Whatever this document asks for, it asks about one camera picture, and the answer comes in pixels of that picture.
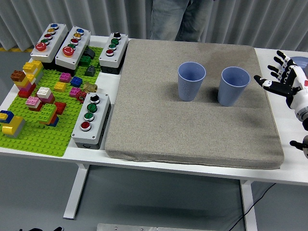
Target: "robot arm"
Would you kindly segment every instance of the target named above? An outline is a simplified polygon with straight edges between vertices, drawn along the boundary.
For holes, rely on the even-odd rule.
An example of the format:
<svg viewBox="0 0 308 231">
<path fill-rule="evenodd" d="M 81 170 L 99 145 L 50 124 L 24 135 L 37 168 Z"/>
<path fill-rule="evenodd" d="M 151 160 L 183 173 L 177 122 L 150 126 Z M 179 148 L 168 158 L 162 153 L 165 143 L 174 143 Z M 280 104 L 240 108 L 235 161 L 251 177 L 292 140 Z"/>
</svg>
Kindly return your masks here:
<svg viewBox="0 0 308 231">
<path fill-rule="evenodd" d="M 256 82 L 265 90 L 286 97 L 286 103 L 295 111 L 295 116 L 302 122 L 308 131 L 308 80 L 303 69 L 281 51 L 277 51 L 278 57 L 274 60 L 280 65 L 269 65 L 271 75 L 278 81 L 271 81 L 260 76 L 254 76 Z M 308 158 L 308 136 L 302 143 L 291 141 L 290 144 L 297 149 L 303 150 Z"/>
</svg>

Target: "cable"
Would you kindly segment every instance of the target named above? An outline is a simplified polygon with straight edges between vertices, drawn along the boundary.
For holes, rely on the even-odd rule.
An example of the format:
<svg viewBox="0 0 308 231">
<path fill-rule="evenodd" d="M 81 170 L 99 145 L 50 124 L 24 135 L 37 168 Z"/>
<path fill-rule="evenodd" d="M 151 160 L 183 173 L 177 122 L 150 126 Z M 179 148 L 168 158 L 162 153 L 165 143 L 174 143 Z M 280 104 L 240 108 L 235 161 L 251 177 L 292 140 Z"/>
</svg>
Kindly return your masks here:
<svg viewBox="0 0 308 231">
<path fill-rule="evenodd" d="M 250 210 L 256 205 L 256 203 L 258 203 L 259 200 L 261 200 L 264 197 L 264 195 L 268 192 L 268 190 L 270 190 L 271 187 L 273 187 L 275 184 L 276 183 L 273 183 L 268 189 L 266 189 L 266 191 L 263 193 L 263 195 L 256 202 L 254 202 L 254 204 L 250 207 L 250 209 L 244 215 L 242 215 L 242 217 L 240 219 L 238 219 L 238 221 L 232 226 L 231 229 L 229 229 L 229 231 L 233 230 L 233 228 L 237 225 L 237 223 L 239 223 L 240 220 L 243 219 L 250 212 Z"/>
</svg>

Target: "person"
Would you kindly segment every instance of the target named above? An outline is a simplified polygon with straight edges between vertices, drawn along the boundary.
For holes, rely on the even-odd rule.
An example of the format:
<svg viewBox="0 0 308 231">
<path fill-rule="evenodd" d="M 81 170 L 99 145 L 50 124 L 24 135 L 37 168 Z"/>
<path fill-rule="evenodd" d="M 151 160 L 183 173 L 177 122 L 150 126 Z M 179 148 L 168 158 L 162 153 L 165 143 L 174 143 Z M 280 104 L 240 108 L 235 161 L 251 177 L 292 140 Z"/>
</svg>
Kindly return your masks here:
<svg viewBox="0 0 308 231">
<path fill-rule="evenodd" d="M 153 0 L 150 39 L 200 42 L 211 1 Z"/>
</svg>

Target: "white curtain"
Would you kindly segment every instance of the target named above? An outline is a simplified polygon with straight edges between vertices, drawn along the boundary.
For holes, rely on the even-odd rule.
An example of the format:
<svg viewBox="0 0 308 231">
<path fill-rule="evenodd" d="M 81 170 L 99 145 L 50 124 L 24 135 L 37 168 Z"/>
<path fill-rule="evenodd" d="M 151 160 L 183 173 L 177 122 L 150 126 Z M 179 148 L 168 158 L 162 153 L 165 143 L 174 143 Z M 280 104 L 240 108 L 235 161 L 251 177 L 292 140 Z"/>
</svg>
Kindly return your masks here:
<svg viewBox="0 0 308 231">
<path fill-rule="evenodd" d="M 308 1 L 208 0 L 201 42 L 308 51 Z M 49 23 L 79 26 L 93 35 L 119 31 L 148 39 L 153 0 L 1 0 L 0 43 L 22 51 Z"/>
</svg>

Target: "white table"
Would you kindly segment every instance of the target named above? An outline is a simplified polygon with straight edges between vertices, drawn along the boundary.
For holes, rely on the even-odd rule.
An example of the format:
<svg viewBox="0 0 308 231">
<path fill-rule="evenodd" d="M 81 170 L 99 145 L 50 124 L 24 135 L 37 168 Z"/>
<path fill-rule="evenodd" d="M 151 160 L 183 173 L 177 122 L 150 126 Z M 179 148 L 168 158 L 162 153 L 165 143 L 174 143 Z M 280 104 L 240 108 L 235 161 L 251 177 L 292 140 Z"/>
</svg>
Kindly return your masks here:
<svg viewBox="0 0 308 231">
<path fill-rule="evenodd" d="M 106 43 L 107 39 L 108 37 L 91 36 L 90 46 L 104 47 L 104 44 Z M 308 57 L 307 52 L 284 52 L 290 57 Z M 263 77 L 275 80 L 275 78 L 270 75 L 270 71 L 267 69 L 267 66 L 269 64 L 277 65 L 277 63 L 273 59 L 273 57 L 276 56 L 276 50 L 256 49 L 256 53 L 259 59 L 259 64 Z M 96 84 L 99 87 L 97 92 L 109 94 L 111 104 L 115 103 L 120 78 L 121 75 L 111 75 L 105 73 L 99 73 L 99 76 L 97 78 Z M 16 86 L 13 86 L 8 96 L 4 100 L 3 104 L 0 106 L 0 109 L 7 110 L 17 93 L 18 88 Z M 0 154 L 15 157 L 26 157 L 76 163 L 79 168 L 64 213 L 64 218 L 67 219 L 74 219 L 75 217 L 79 198 L 81 196 L 82 188 L 87 177 L 89 165 L 125 167 L 132 169 L 239 179 L 241 180 L 244 212 L 246 212 L 253 204 L 251 192 L 251 183 L 253 181 L 308 185 L 308 159 L 306 159 L 302 151 L 290 146 L 289 144 L 291 140 L 301 142 L 303 138 L 308 135 L 308 132 L 303 129 L 302 124 L 300 121 L 297 120 L 294 111 L 287 107 L 284 97 L 272 93 L 268 93 L 268 97 L 285 156 L 285 160 L 284 163 L 281 165 L 281 168 L 276 170 L 240 169 L 230 167 L 210 167 L 201 165 L 183 165 L 159 162 L 126 161 L 122 159 L 112 159 L 107 155 L 104 150 L 87 150 L 87 154 L 84 155 L 85 150 L 77 148 L 73 141 L 70 141 L 63 157 L 49 156 L 6 148 L 0 148 Z M 254 209 L 252 209 L 246 215 L 245 219 L 246 229 L 248 231 L 257 230 Z"/>
</svg>

